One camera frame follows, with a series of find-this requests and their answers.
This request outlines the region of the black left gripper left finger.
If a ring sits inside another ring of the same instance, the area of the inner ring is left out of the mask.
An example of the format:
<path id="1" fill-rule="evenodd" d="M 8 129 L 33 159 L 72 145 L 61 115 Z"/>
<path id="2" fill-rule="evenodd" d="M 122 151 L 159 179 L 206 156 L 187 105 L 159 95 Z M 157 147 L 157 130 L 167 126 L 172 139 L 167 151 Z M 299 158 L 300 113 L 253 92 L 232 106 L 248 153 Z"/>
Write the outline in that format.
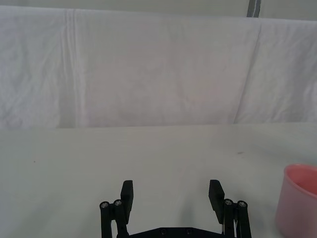
<path id="1" fill-rule="evenodd" d="M 104 201 L 100 204 L 101 212 L 101 237 L 112 237 L 112 221 L 117 225 L 117 237 L 128 238 L 127 224 L 133 204 L 133 181 L 125 180 L 122 185 L 120 199 L 113 203 Z"/>

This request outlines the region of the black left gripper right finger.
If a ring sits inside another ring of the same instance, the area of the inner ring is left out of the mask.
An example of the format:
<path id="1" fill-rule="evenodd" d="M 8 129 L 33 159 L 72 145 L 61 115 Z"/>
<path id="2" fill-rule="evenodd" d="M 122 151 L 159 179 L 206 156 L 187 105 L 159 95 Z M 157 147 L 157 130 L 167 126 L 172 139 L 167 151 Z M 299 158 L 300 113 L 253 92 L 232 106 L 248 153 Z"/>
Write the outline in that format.
<path id="1" fill-rule="evenodd" d="M 209 199 L 219 224 L 222 225 L 224 238 L 251 238 L 251 228 L 248 215 L 248 204 L 239 200 L 236 203 L 225 198 L 220 181 L 211 179 L 209 184 Z"/>

